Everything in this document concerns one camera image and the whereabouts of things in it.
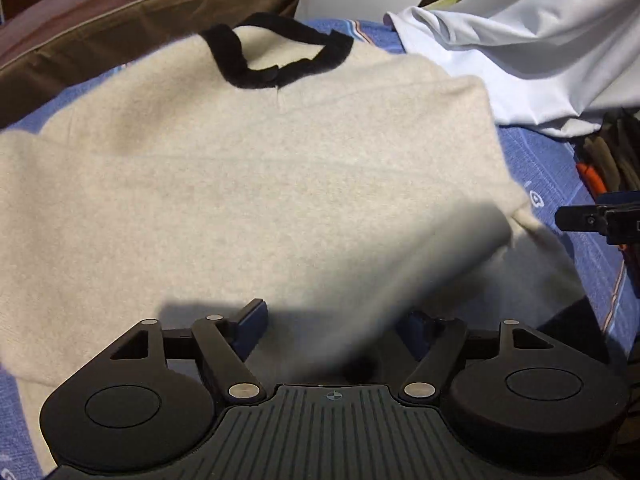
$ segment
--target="ridged black plate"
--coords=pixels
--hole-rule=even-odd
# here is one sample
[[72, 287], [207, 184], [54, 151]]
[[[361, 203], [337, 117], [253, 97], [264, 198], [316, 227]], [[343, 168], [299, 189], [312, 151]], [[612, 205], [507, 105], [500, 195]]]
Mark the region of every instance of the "ridged black plate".
[[[50, 480], [91, 476], [63, 466]], [[433, 408], [408, 408], [386, 386], [281, 386], [229, 409], [190, 455], [131, 480], [530, 480], [458, 443]], [[614, 480], [607, 469], [547, 480]]]

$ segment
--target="blue bedsheet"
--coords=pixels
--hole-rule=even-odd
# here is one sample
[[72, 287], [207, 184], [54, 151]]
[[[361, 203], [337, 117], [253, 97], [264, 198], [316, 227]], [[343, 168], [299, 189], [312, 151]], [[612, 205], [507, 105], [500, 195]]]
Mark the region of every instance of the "blue bedsheet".
[[[309, 24], [321, 32], [338, 30], [393, 54], [404, 53], [398, 35], [385, 25], [351, 20], [315, 20]], [[37, 134], [53, 113], [121, 69], [66, 89], [14, 126]], [[638, 332], [640, 302], [632, 291], [622, 256], [599, 235], [562, 234], [555, 226], [554, 214], [561, 205], [593, 203], [575, 170], [571, 145], [524, 128], [498, 128], [498, 136], [511, 174], [529, 192], [535, 215], [558, 233], [572, 256], [603, 333], [628, 353]], [[31, 448], [15, 381], [2, 368], [0, 421], [0, 477], [40, 478], [42, 472]]]

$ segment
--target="clothing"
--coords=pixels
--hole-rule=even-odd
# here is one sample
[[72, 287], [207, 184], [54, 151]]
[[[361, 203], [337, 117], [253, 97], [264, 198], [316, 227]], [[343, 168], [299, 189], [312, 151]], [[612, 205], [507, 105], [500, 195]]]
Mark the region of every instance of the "clothing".
[[631, 143], [631, 138], [627, 132], [628, 122], [626, 117], [618, 118], [616, 120], [616, 133], [618, 137], [618, 145], [620, 147], [620, 151], [625, 154], [626, 158], [628, 158], [629, 163], [634, 169], [634, 173], [636, 176], [640, 174], [640, 158], [638, 154], [634, 150], [634, 146]]
[[[218, 63], [187, 38], [39, 135], [0, 137], [0, 360], [32, 434], [47, 389], [145, 317], [189, 326], [263, 297], [270, 330], [248, 366], [287, 380], [309, 325], [369, 322], [398, 263], [469, 202], [496, 203], [514, 232], [465, 289], [490, 314], [517, 304], [544, 317], [583, 297], [508, 174], [478, 79], [309, 31], [293, 41], [299, 24], [257, 25], [236, 28], [237, 43], [205, 34]], [[305, 57], [332, 63], [319, 72]], [[484, 228], [472, 226], [472, 238]], [[466, 257], [465, 240], [443, 245], [434, 262]], [[434, 286], [424, 281], [414, 286]]]
[[640, 120], [623, 110], [622, 117], [618, 118], [618, 129], [620, 136], [624, 137], [624, 151], [633, 156], [634, 167], [640, 172]]
[[605, 189], [607, 191], [620, 191], [620, 172], [604, 139], [598, 136], [593, 138], [585, 137], [583, 146], [591, 157], [596, 170], [602, 176]]
[[628, 145], [624, 136], [620, 136], [622, 122], [618, 121], [614, 116], [605, 116], [605, 123], [602, 125], [596, 137], [599, 137], [606, 144], [611, 152], [616, 165], [623, 177], [620, 190], [636, 191], [640, 190], [640, 166], [636, 166], [637, 161], [632, 150], [628, 149]]
[[578, 171], [580, 178], [594, 200], [601, 194], [607, 192], [607, 186], [604, 185], [598, 171], [593, 166], [585, 164], [584, 162], [578, 162], [575, 165], [575, 169]]
[[480, 76], [497, 124], [573, 137], [640, 106], [640, 0], [462, 0], [386, 20], [408, 52]]

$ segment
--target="black circular cover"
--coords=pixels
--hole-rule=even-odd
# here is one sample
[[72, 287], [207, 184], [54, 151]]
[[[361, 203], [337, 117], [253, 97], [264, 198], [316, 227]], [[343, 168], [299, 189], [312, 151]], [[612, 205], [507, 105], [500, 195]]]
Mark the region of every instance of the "black circular cover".
[[[514, 330], [543, 344], [516, 348]], [[625, 381], [605, 365], [529, 328], [503, 325], [498, 357], [461, 371], [442, 407], [477, 452], [520, 470], [558, 474], [601, 458], [627, 403]]]
[[[132, 343], [139, 358], [120, 358], [118, 349]], [[206, 388], [166, 367], [159, 324], [139, 324], [49, 396], [40, 428], [59, 465], [129, 472], [189, 452], [213, 415]]]

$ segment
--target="pillow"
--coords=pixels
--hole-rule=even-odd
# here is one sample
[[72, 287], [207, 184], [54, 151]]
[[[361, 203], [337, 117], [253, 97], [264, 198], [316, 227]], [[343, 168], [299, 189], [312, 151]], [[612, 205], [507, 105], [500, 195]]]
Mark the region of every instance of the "pillow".
[[0, 128], [167, 42], [297, 0], [43, 0], [0, 27]]

